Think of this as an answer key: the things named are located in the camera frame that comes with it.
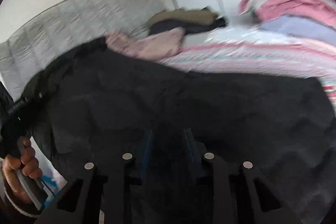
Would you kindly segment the person's left hand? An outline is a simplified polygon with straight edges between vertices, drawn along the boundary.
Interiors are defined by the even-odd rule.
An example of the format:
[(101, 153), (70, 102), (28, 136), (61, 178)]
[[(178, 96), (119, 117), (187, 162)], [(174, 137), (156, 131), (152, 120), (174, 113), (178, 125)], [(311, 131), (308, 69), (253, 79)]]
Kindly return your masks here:
[(24, 176), (32, 179), (42, 178), (42, 170), (39, 168), (39, 161), (35, 157), (35, 150), (31, 146), (31, 141), (23, 138), (23, 154), (20, 158), (7, 155), (3, 161), (3, 175), (14, 196), (23, 203), (32, 203), (31, 199), (23, 189), (15, 171), (22, 170)]

